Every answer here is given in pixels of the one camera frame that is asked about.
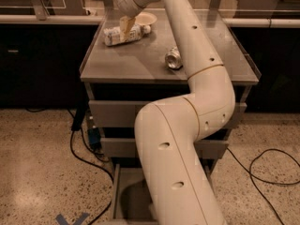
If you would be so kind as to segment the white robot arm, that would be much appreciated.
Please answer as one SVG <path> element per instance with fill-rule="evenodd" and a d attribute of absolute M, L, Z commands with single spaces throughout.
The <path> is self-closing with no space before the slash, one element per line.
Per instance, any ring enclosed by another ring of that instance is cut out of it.
<path fill-rule="evenodd" d="M 113 0 L 121 29 L 162 1 L 183 61 L 189 94 L 142 107 L 135 141 L 158 225 L 227 225 L 198 159 L 195 142 L 231 119 L 235 94 L 227 69 L 188 0 Z"/>

